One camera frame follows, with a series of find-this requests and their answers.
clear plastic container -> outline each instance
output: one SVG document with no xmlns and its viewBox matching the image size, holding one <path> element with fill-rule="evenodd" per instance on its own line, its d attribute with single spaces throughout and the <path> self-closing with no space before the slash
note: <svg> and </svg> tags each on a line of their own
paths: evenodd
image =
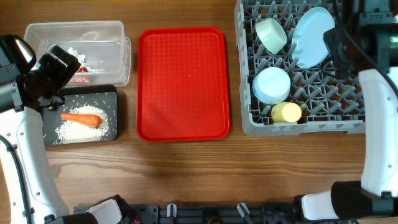
<svg viewBox="0 0 398 224">
<path fill-rule="evenodd" d="M 31 24 L 24 40 L 37 58 L 49 53 L 54 44 L 63 50 L 72 47 L 86 56 L 85 63 L 103 72 L 78 72 L 89 82 L 70 82 L 67 86 L 127 85 L 131 69 L 131 43 L 120 21 L 51 22 Z"/>
</svg>

wood grain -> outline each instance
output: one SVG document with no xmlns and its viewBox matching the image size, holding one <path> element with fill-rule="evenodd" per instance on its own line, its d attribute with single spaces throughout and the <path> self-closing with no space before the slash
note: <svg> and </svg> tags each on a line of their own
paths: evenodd
<svg viewBox="0 0 398 224">
<path fill-rule="evenodd" d="M 130 83 L 118 88 L 119 134 L 112 142 L 49 147 L 58 190 L 73 206 L 120 194 L 129 203 L 289 202 L 298 194 L 358 180 L 364 135 L 309 133 L 252 138 L 241 126 L 235 0 L 0 1 L 0 35 L 24 36 L 35 22 L 119 20 L 132 42 Z M 140 33 L 150 28 L 215 26 L 226 37 L 231 131 L 219 141 L 149 143 L 136 126 L 136 58 Z M 10 222 L 0 171 L 0 222 Z M 361 223 L 397 223 L 398 219 Z"/>
</svg>

rice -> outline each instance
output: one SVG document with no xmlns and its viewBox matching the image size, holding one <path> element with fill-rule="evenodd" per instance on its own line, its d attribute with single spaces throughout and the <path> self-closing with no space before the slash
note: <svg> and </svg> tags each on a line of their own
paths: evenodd
<svg viewBox="0 0 398 224">
<path fill-rule="evenodd" d="M 61 126 L 55 129 L 59 144 L 100 141 L 109 131 L 108 116 L 106 113 L 94 106 L 82 106 L 70 110 L 70 113 L 92 114 L 101 118 L 101 124 L 97 127 L 90 127 L 74 121 L 64 120 Z"/>
</svg>

red tray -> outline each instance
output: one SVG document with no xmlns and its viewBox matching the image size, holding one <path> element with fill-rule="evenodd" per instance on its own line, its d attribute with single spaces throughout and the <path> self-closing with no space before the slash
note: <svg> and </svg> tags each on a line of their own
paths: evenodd
<svg viewBox="0 0 398 224">
<path fill-rule="evenodd" d="M 224 35 L 151 29 L 138 45 L 137 133 L 146 141 L 220 139 L 229 131 Z"/>
</svg>

yellow cup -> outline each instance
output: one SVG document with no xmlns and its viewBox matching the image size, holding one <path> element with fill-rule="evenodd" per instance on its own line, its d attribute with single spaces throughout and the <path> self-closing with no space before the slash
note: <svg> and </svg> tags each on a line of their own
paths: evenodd
<svg viewBox="0 0 398 224">
<path fill-rule="evenodd" d="M 271 116 L 275 123 L 296 122 L 301 113 L 301 108 L 296 103 L 282 102 L 272 108 Z"/>
</svg>

